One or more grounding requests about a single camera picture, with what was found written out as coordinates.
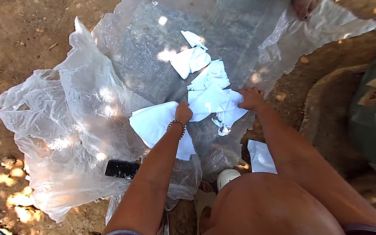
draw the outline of torn white fabric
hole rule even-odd
[[[175,120],[177,106],[178,103],[171,101],[134,111],[129,118],[130,126],[149,148],[153,148],[165,134],[169,123]],[[185,131],[179,141],[176,158],[189,161],[192,154],[196,154],[194,145],[188,131]]]
[[[190,122],[201,121],[213,112],[222,112],[236,108],[227,92],[223,91],[216,84],[212,84],[205,91],[189,91],[188,103],[189,108],[194,114]]]
[[[213,60],[201,73],[187,86],[188,91],[202,91],[217,84],[224,89],[230,85],[224,63],[221,59]]]
[[[218,112],[216,113],[216,117],[220,122],[222,122],[224,127],[231,128],[235,121],[237,121],[247,113],[247,110],[237,107],[240,103],[244,101],[242,94],[233,91],[232,89],[226,89],[223,91],[227,93],[229,99],[234,104],[234,109],[227,110],[224,112]]]
[[[181,30],[181,34],[184,36],[186,41],[191,45],[191,47],[199,46],[204,50],[208,50],[208,48],[201,42],[201,37],[194,34],[190,31],[183,31]]]
[[[248,140],[247,149],[250,153],[252,172],[268,172],[278,174],[274,159],[269,153],[268,146],[259,141]]]
[[[219,135],[219,136],[226,136],[226,135],[228,135],[230,132],[231,132],[231,130],[229,130],[227,127],[223,127],[223,128],[221,128],[221,129],[218,129],[218,130],[217,130],[217,135]]]
[[[214,118],[212,117],[211,120],[212,120],[213,123],[216,124],[218,127],[220,127],[220,128],[223,127],[223,124],[222,124],[218,119],[214,119]]]
[[[190,73],[201,70],[211,61],[212,58],[206,50],[196,46],[174,55],[170,60],[170,64],[182,79],[186,79]]]

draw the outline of clear plastic bag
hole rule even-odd
[[[229,88],[248,81],[268,93],[299,56],[375,27],[330,0],[307,22],[288,0],[123,0],[92,35],[75,19],[68,58],[2,93],[0,118],[25,154],[36,206],[61,222],[74,206],[113,197],[110,218],[130,181],[104,176],[107,161],[134,161],[149,151],[129,125],[131,112],[186,100],[186,86],[199,74],[183,80],[163,59],[188,46],[180,30],[202,36],[212,59],[223,59]],[[187,126],[197,155],[176,161],[168,210],[178,199],[192,200],[201,178],[212,181],[241,158],[239,142],[254,114],[223,137],[213,116]]]

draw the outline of dirt ground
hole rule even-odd
[[[376,0],[340,0],[346,7],[361,18],[376,20]],[[79,19],[91,30],[102,15],[112,12],[117,0],[0,0],[0,93],[25,81],[35,69],[51,69],[66,57],[70,50],[68,36],[74,30],[73,19]],[[267,101],[281,114],[283,119],[295,129],[299,129],[303,118],[303,108],[307,92],[317,80],[338,68],[368,64],[376,58],[376,31],[359,37],[333,42],[303,56],[295,70],[283,76],[274,86]],[[332,89],[332,92],[349,92],[357,82],[349,82],[349,89]],[[340,99],[326,99],[324,110],[332,109]],[[346,135],[345,105],[337,111],[341,123],[330,133],[329,126],[337,122],[322,120],[326,125],[319,130],[314,142],[316,148],[348,180],[357,180],[358,189],[366,189],[366,163],[361,160],[358,167],[350,167],[353,161],[342,161],[347,152],[335,144],[338,133]],[[257,121],[247,139],[264,141],[262,129]],[[248,153],[244,148],[244,159]],[[70,210],[64,222],[56,224],[44,213],[36,209],[28,195],[28,181],[23,172],[24,156],[13,141],[13,133],[8,131],[0,120],[0,227],[14,234],[97,234],[104,227],[104,217],[108,201],[91,202]],[[189,226],[180,226],[189,222]],[[191,201],[181,201],[170,212],[171,234],[195,233],[195,210]]]

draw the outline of bracelet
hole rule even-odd
[[[168,125],[168,128],[166,128],[166,130],[168,130],[170,128],[170,126],[172,126],[174,123],[180,123],[182,125],[182,134],[181,134],[181,137],[179,138],[180,140],[182,139],[182,137],[184,136],[185,134],[185,130],[186,130],[186,125],[180,121],[180,120],[173,120],[170,122],[170,124]]]

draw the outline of smartphone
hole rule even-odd
[[[139,164],[137,163],[109,160],[105,175],[122,179],[133,179],[138,170]]]

